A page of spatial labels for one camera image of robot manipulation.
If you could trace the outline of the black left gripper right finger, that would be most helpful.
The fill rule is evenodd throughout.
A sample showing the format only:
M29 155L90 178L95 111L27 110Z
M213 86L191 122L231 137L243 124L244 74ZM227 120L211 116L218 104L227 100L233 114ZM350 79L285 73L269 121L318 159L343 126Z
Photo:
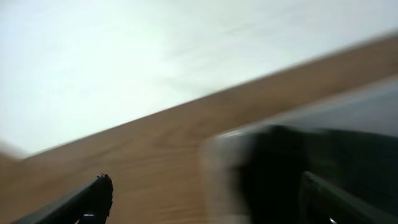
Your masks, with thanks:
M298 201L299 223L397 224L397 216L366 203L311 172L302 175Z

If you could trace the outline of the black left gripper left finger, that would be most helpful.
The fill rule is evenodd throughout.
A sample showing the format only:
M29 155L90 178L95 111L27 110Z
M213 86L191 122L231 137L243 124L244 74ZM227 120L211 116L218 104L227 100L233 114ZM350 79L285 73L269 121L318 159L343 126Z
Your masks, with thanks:
M113 183L101 174L92 183L12 224L105 224L113 204Z

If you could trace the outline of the black trousers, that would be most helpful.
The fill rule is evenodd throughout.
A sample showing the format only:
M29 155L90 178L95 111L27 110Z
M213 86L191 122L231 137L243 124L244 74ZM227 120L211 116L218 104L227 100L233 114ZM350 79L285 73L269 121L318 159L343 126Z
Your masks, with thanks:
M299 223L304 172L397 216L397 138L272 126L250 140L237 183L251 223Z

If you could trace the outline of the clear plastic storage container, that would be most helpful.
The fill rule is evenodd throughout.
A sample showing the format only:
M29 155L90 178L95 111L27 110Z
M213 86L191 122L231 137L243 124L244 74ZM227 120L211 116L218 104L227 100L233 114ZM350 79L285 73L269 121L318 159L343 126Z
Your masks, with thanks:
M234 188L234 169L245 160L251 136L277 124L306 131L328 128L397 136L397 77L211 137L201 159L210 223L248 223Z

